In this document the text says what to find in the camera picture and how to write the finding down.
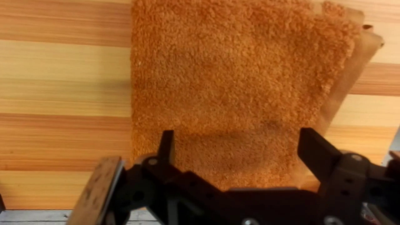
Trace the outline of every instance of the screw hole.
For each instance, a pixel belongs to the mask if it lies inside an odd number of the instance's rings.
[[[342,195],[344,195],[344,196],[350,195],[350,192],[347,191],[347,190],[342,190],[340,193],[341,193]]]
[[[132,200],[134,200],[134,201],[141,201],[143,199],[144,199],[143,191],[137,191],[132,196]]]
[[[370,194],[374,197],[382,196],[382,189],[379,187],[373,187],[370,190]]]

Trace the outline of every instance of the orange towel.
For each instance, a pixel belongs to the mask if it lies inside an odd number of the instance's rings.
[[[221,189],[298,184],[299,129],[325,132],[381,42],[365,53],[362,13],[329,2],[134,0],[132,17],[133,156],[174,129],[176,166]]]

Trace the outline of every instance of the bolt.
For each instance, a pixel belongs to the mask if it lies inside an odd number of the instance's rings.
[[[324,218],[324,224],[325,225],[344,225],[343,222],[339,218],[333,217],[333,216],[326,216]]]
[[[155,164],[157,164],[157,163],[158,163],[157,159],[150,159],[150,160],[149,160],[149,164],[150,164],[150,165],[155,165]]]
[[[253,218],[245,218],[242,222],[242,225],[260,225],[260,224]]]
[[[362,157],[361,157],[360,155],[352,154],[351,157],[352,157],[354,160],[357,160],[357,161],[361,161],[361,160],[362,160]]]

